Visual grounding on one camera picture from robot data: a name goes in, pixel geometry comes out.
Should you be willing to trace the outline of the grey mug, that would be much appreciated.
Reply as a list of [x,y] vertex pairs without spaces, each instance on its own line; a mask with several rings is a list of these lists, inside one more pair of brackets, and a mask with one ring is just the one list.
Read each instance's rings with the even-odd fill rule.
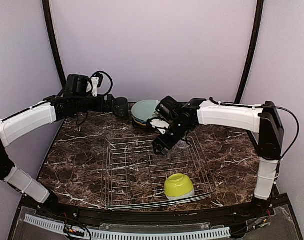
[[117,118],[128,116],[128,100],[125,97],[115,98],[112,114]]

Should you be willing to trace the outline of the clear glass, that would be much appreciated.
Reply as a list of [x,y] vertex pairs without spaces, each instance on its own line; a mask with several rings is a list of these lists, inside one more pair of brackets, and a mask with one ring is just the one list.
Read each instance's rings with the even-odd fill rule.
[[182,138],[176,143],[176,145],[172,148],[172,150],[174,152],[182,151],[188,149],[190,145],[191,145],[191,141],[189,139]]

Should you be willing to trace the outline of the blue dotted plate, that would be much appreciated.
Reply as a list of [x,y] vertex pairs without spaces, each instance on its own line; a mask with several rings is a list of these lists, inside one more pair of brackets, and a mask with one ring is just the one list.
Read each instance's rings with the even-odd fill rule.
[[148,118],[147,120],[141,120],[141,119],[132,117],[132,120],[135,121],[136,123],[148,125],[151,119]]

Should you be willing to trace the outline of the light green flower plate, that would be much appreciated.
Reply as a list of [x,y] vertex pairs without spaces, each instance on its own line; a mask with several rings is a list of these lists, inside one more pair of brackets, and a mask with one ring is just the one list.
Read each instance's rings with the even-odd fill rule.
[[145,99],[138,101],[131,108],[132,117],[140,120],[147,120],[158,116],[156,107],[160,101],[154,99]]

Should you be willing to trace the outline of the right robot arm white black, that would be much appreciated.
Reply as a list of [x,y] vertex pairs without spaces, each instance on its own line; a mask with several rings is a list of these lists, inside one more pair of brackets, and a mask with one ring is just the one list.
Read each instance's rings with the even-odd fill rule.
[[262,105],[243,105],[214,101],[212,98],[193,98],[181,104],[172,97],[165,97],[156,107],[163,123],[154,127],[160,135],[153,141],[156,155],[165,155],[187,132],[199,125],[215,125],[242,129],[251,136],[259,157],[259,170],[254,197],[268,200],[279,175],[279,165],[286,151],[282,150],[284,127],[278,111],[281,108],[271,101]]

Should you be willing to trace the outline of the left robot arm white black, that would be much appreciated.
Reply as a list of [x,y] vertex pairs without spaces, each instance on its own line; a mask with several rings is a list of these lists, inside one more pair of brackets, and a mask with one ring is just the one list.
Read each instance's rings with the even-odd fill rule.
[[115,99],[110,94],[112,89],[109,88],[104,94],[97,93],[104,77],[107,77],[112,87],[112,78],[101,70],[93,73],[91,77],[70,74],[62,96],[49,96],[29,108],[0,119],[0,181],[42,205],[55,202],[57,197],[52,191],[9,159],[6,147],[42,126],[77,117],[80,113],[110,113],[115,105]]

